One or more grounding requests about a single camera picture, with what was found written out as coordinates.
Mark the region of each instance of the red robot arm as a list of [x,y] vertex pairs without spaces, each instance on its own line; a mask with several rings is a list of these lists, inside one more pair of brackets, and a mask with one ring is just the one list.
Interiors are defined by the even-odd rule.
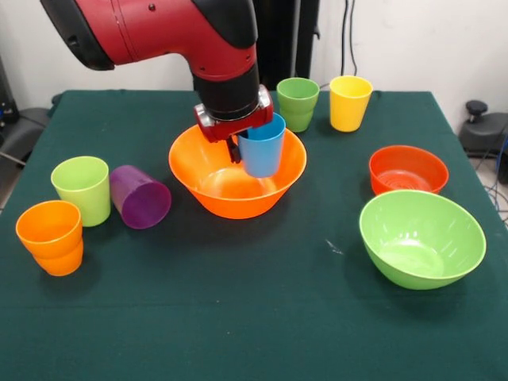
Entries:
[[273,117],[260,86],[252,0],[41,0],[86,66],[112,70],[169,53],[186,58],[209,141],[227,140]]

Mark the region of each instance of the tipped over purple cup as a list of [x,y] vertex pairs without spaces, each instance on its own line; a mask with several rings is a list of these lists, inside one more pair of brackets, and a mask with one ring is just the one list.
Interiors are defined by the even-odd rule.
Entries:
[[171,207],[168,188],[132,165],[111,172],[110,192],[121,219],[133,229],[157,225]]

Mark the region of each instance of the green tablecloth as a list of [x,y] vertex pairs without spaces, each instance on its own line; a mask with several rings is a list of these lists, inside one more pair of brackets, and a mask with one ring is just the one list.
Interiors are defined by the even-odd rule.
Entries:
[[[329,127],[328,93],[302,135],[308,166],[273,210],[229,221],[172,177],[167,153],[194,124],[191,92],[64,95],[0,216],[2,380],[508,379],[508,234],[430,93],[375,92],[362,128]],[[487,235],[481,266],[440,290],[387,281],[358,217],[373,196],[368,158],[414,144],[450,169],[443,194]],[[157,227],[116,210],[86,229],[72,276],[42,272],[18,243],[23,210],[56,198],[62,160],[134,164],[171,189]]]

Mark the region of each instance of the plastic bowl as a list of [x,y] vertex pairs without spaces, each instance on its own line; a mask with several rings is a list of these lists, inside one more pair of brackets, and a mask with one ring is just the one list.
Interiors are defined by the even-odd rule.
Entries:
[[438,194],[448,182],[445,163],[425,149],[391,145],[376,151],[369,162],[375,194],[414,189]]
[[461,206],[419,190],[373,198],[360,232],[374,265],[393,283],[430,290],[457,281],[482,262],[485,235]]
[[197,125],[182,133],[169,151],[173,175],[213,214],[232,219],[259,216],[270,210],[302,175],[305,147],[286,129],[279,170],[268,178],[249,176],[232,164],[224,142],[210,143]]

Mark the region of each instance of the white wall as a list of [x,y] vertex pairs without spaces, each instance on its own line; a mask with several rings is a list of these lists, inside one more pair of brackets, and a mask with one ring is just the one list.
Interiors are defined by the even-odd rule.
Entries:
[[[341,71],[343,9],[344,0],[321,0],[319,83]],[[508,111],[507,0],[356,0],[353,27],[358,75],[375,88],[431,90],[455,130],[468,99]]]
[[0,0],[0,55],[18,106],[49,106],[67,89],[191,89],[178,55],[92,71],[67,49],[38,0]]
[[[375,88],[431,90],[454,128],[470,98],[508,110],[507,0],[356,2],[358,74]],[[340,73],[343,8],[344,0],[321,0],[322,39],[314,45],[311,74],[319,83]],[[0,0],[0,54],[21,108],[48,106],[70,88],[191,89],[187,63],[175,55],[114,71],[86,69],[37,0]]]

